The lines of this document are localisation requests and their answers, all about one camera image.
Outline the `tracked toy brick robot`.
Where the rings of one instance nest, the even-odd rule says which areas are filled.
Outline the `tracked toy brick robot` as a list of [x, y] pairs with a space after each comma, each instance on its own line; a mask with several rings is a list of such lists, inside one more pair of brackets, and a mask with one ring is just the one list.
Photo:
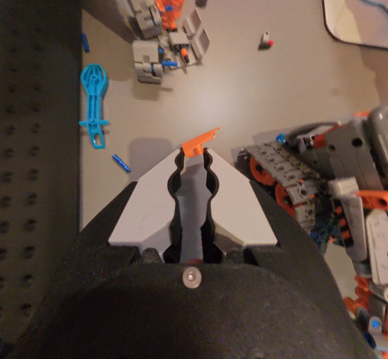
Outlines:
[[345, 298], [367, 343], [387, 358], [388, 107], [345, 122], [300, 126], [276, 140], [242, 148], [236, 166], [308, 233], [321, 254], [343, 247], [356, 276]]

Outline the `grey orange brick assembly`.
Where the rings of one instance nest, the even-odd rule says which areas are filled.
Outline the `grey orange brick assembly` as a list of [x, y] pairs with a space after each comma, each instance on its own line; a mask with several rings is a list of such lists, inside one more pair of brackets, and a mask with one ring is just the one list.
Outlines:
[[210, 39], [196, 7], [182, 18], [185, 0], [130, 0], [141, 40], [157, 40], [166, 57], [178, 68], [198, 65], [205, 57]]

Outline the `orange panel brick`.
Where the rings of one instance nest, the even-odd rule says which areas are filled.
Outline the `orange panel brick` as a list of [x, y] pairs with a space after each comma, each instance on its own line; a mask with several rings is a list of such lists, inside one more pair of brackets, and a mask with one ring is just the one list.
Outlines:
[[182, 149], [184, 155], [187, 158], [193, 158], [196, 156], [200, 156], [204, 153], [203, 145], [208, 141], [214, 139], [216, 137], [216, 132], [221, 129], [220, 127], [216, 127], [215, 129], [211, 129], [206, 133], [203, 133], [197, 137], [194, 137], [184, 143], [182, 143]]

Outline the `light blue brick separator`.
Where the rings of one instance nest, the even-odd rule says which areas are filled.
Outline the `light blue brick separator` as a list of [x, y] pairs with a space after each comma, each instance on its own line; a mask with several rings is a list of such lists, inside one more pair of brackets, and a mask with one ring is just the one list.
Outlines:
[[105, 149], [103, 127], [109, 121], [103, 118], [103, 100], [109, 86], [105, 70], [99, 64], [88, 64], [80, 75], [86, 93], [86, 119], [79, 125], [86, 127], [94, 149]]

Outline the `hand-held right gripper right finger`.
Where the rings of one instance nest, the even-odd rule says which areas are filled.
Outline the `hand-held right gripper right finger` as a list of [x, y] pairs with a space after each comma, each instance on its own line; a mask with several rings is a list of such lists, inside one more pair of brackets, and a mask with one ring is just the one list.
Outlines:
[[203, 153], [206, 188], [210, 192], [203, 244], [242, 248], [274, 246], [278, 240], [253, 191], [250, 180], [212, 149]]

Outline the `white tablet stand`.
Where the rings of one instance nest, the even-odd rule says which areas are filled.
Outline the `white tablet stand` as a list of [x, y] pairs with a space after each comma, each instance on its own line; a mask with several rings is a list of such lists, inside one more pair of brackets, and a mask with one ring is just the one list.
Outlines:
[[341, 42], [388, 48], [388, 0], [322, 0], [324, 22]]

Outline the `small grey red-pinned brick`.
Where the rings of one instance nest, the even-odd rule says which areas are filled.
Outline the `small grey red-pinned brick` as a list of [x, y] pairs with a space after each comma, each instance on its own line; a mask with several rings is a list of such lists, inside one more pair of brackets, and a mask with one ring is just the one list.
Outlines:
[[270, 34], [268, 31], [263, 32], [259, 45], [258, 50], [264, 51], [270, 49], [274, 44], [274, 41], [270, 38]]

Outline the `grey hinged brick piece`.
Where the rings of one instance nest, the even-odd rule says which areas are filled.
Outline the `grey hinged brick piece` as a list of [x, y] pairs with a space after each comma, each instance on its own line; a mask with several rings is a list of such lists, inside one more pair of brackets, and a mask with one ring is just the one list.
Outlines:
[[178, 68], [178, 63], [166, 57], [157, 40], [136, 40], [132, 51], [134, 70], [140, 83], [160, 85], [165, 69]]

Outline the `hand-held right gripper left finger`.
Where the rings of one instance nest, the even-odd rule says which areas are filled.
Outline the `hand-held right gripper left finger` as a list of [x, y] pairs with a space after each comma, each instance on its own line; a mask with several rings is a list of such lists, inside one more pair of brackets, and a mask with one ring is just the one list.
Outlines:
[[111, 246], [134, 246], [179, 252], [182, 225], [177, 192], [181, 188], [183, 149], [177, 149], [134, 184], [133, 192], [108, 240]]

